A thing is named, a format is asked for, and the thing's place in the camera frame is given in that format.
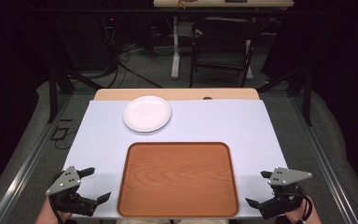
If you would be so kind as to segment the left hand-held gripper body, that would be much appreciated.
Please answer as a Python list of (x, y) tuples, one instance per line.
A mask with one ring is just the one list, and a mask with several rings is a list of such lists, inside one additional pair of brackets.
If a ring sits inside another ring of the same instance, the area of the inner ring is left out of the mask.
[(74, 165), (57, 174), (46, 191), (50, 204), (58, 211), (91, 217), (97, 201), (83, 198), (77, 193), (81, 179)]

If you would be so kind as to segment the person's right hand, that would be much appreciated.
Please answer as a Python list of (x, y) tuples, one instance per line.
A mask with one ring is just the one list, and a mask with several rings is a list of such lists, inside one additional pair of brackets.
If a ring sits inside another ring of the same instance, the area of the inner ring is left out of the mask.
[(277, 217), (274, 224), (322, 224), (322, 221), (312, 198), (308, 196), (297, 209)]

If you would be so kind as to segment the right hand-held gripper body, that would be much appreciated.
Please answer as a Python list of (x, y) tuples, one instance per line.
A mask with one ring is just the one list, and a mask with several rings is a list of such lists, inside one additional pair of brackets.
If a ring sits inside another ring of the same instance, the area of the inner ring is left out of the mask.
[(272, 176), (266, 178), (272, 188), (273, 198), (259, 205), (262, 217), (268, 219), (297, 209), (307, 198), (298, 182), (311, 177), (312, 173), (276, 167)]

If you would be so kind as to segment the light wooden table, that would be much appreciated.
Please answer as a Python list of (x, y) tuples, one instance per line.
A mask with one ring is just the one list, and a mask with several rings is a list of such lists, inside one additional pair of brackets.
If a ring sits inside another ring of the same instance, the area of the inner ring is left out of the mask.
[(94, 99), (99, 101), (129, 101), (154, 95), (165, 100), (246, 99), (259, 100), (255, 89), (249, 88), (190, 88), (190, 89), (100, 89)]

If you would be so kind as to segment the person's left hand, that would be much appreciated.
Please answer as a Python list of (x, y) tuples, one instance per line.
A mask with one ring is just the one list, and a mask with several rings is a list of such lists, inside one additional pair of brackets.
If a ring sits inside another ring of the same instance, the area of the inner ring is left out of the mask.
[(51, 208), (49, 200), (46, 199), (34, 224), (59, 224), (59, 220), (65, 222), (71, 216), (71, 213), (64, 213), (61, 211), (58, 211), (57, 215), (55, 215)]

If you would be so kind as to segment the white table mat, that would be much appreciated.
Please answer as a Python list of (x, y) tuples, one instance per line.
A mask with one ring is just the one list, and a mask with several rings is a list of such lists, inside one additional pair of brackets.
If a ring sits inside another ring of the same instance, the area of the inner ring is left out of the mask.
[(69, 150), (65, 166), (89, 167), (95, 173), (82, 180), (79, 193), (95, 199), (107, 192), (107, 203), (94, 216), (118, 218), (117, 199), (129, 146), (136, 142), (223, 142), (230, 149), (239, 217), (259, 217), (248, 198), (264, 202), (272, 189), (262, 171), (284, 167), (280, 144), (261, 100), (171, 101), (170, 120), (151, 133), (131, 130), (124, 122), (127, 101), (91, 101)]

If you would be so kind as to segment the white round plate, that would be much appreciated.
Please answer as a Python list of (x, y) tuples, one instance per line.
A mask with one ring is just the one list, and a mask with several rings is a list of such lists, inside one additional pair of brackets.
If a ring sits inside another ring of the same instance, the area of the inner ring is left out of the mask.
[(170, 104), (158, 96), (141, 96), (127, 104), (124, 123), (132, 130), (149, 133), (162, 128), (171, 118)]

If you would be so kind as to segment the white desk leg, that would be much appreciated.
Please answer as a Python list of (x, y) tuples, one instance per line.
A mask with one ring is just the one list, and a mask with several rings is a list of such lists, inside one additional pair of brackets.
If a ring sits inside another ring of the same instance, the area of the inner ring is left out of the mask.
[(178, 20), (173, 18), (173, 56), (172, 56), (172, 79), (179, 78), (179, 66), (180, 66), (180, 50), (179, 50), (179, 36), (178, 36)]
[[(246, 54), (248, 54), (250, 52), (250, 47), (251, 47), (251, 40), (246, 40), (245, 43), (245, 47), (246, 47)], [(252, 72), (252, 68), (251, 68), (251, 58), (248, 58), (248, 63), (249, 63), (249, 67), (246, 73), (246, 80), (250, 80), (252, 81), (254, 76), (253, 76), (253, 72)]]

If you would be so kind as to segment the black metal stand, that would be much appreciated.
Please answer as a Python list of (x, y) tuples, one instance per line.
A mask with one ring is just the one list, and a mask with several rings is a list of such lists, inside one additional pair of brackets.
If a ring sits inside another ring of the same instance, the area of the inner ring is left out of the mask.
[(298, 96), (300, 91), (303, 91), (303, 100), (302, 100), (302, 117), (306, 121), (306, 123), (311, 126), (310, 120), (310, 100), (311, 100), (311, 83), (312, 83), (312, 75), (310, 70), (298, 67), (288, 74), (273, 79), (269, 83), (257, 88), (258, 92), (265, 92), (270, 90), (271, 88), (277, 86), (282, 83), (286, 79), (291, 79), (291, 82), (286, 89), (288, 96)]
[(70, 81), (70, 78), (79, 80), (83, 84), (93, 88), (94, 90), (99, 90), (102, 88), (101, 85), (91, 81), (87, 77), (80, 75), (73, 69), (63, 65), (55, 65), (51, 68), (51, 72), (48, 75), (48, 90), (49, 90), (49, 119), (48, 122), (51, 123), (58, 115), (59, 104), (58, 104), (58, 91), (57, 88), (60, 88), (64, 94), (73, 94), (75, 87)]

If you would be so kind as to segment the metal floor rail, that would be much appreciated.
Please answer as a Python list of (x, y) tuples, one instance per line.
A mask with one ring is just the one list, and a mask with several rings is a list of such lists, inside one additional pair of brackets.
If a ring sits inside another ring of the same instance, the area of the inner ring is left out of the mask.
[(317, 137), (316, 132), (314, 131), (313, 127), (308, 124), (306, 119), (303, 117), (302, 114), (302, 104), (300, 101), (295, 97), (291, 98), (290, 102), (292, 103), (297, 116), (299, 117), (303, 128), (305, 129), (313, 149), (313, 154), (315, 160), (318, 163), (318, 166), (322, 172), (324, 180), (326, 182), (327, 187), (335, 201), (337, 209), (341, 214), (345, 224), (358, 224), (358, 218), (355, 215), (348, 197), (344, 192), (342, 185), (340, 184), (336, 173), (331, 166), (329, 159), (326, 157), (324, 153), (323, 146)]
[(36, 138), (35, 145), (26, 153), (27, 157), (24, 159), (18, 172), (7, 186), (5, 195), (0, 200), (0, 224), (6, 224), (11, 211), (15, 207), (26, 184), (31, 178), (32, 172), (44, 153), (44, 146), (48, 141), (48, 136), (52, 134), (72, 98), (72, 95), (62, 96), (61, 101), (59, 102), (59, 112), (57, 113), (56, 118), (53, 119), (51, 123), (45, 123), (43, 131)]

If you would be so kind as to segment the black horizontal frame bar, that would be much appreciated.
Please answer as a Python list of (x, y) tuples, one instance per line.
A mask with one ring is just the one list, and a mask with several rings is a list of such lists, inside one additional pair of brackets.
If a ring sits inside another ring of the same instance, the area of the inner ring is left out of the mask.
[(26, 8), (27, 13), (36, 15), (69, 15), (69, 14), (87, 14), (87, 15), (166, 15), (166, 16), (185, 16), (185, 15), (246, 15), (246, 16), (267, 16), (267, 17), (324, 17), (338, 15), (338, 8), (328, 8), (327, 10), (251, 10), (238, 8), (149, 8), (149, 9), (50, 9), (50, 8)]

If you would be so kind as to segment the black folding chair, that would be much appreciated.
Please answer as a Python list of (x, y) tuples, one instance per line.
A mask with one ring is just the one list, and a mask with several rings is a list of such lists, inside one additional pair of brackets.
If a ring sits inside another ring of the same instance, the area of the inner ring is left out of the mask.
[[(258, 36), (256, 24), (247, 19), (209, 16), (195, 21), (191, 28), (189, 87), (193, 86), (194, 74), (199, 68), (211, 68), (242, 74), (243, 88), (249, 67), (248, 58), (253, 58), (253, 42)], [(246, 40), (251, 40), (248, 54)]]

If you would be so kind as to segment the brown wooden tray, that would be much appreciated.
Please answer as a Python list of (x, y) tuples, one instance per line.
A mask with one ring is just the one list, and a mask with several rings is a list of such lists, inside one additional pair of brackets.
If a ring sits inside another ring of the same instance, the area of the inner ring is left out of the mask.
[(226, 144), (166, 142), (129, 147), (117, 202), (122, 217), (234, 217), (239, 210)]

